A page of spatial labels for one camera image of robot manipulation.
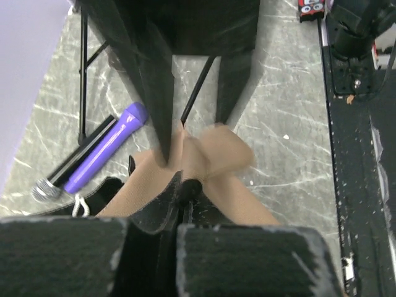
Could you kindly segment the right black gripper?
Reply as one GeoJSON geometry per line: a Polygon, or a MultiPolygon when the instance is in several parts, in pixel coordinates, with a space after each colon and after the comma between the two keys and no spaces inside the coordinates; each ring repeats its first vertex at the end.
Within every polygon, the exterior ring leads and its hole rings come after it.
{"type": "Polygon", "coordinates": [[[172,54],[222,56],[216,123],[228,122],[251,76],[259,1],[78,3],[111,45],[148,109],[164,164],[170,157],[172,135],[172,54]]]}

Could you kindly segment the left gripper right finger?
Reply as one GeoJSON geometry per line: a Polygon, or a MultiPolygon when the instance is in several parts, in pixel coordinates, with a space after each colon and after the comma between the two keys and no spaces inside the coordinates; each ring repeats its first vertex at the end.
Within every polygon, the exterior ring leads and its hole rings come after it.
{"type": "Polygon", "coordinates": [[[177,296],[343,296],[329,249],[301,226],[178,226],[177,296]]]}

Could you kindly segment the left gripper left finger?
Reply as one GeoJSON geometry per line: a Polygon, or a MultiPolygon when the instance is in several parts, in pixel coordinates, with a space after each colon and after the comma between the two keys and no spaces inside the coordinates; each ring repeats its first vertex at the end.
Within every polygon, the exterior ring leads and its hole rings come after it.
{"type": "Polygon", "coordinates": [[[180,177],[127,218],[2,218],[1,295],[176,296],[180,177]]]}

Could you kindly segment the tan fabric pet tent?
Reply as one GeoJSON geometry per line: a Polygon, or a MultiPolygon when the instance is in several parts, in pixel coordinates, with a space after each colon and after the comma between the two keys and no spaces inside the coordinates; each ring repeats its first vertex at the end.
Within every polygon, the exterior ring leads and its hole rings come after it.
{"type": "Polygon", "coordinates": [[[254,164],[252,149],[225,125],[206,129],[198,138],[179,127],[172,138],[167,165],[159,150],[129,157],[125,183],[106,178],[92,193],[76,195],[75,202],[50,211],[73,217],[128,217],[153,202],[175,179],[176,204],[185,206],[206,196],[227,219],[238,225],[279,225],[279,221],[235,175],[254,164]]]}

